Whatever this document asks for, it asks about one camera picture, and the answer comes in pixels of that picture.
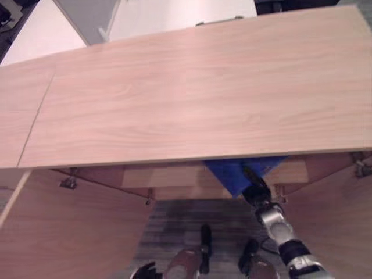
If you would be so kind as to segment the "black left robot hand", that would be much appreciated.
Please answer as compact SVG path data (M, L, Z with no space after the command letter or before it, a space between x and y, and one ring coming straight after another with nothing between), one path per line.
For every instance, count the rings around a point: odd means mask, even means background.
M162 279L163 274L157 272L156 262L149 262L132 272L130 279Z

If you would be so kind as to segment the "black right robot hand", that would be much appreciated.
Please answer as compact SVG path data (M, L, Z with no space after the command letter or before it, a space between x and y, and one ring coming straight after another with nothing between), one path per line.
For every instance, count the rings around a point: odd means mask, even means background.
M271 191L264 181L250 167L243 167L244 176L250 182L250 186L242 191L244 199L255 208L269 208L272 203Z

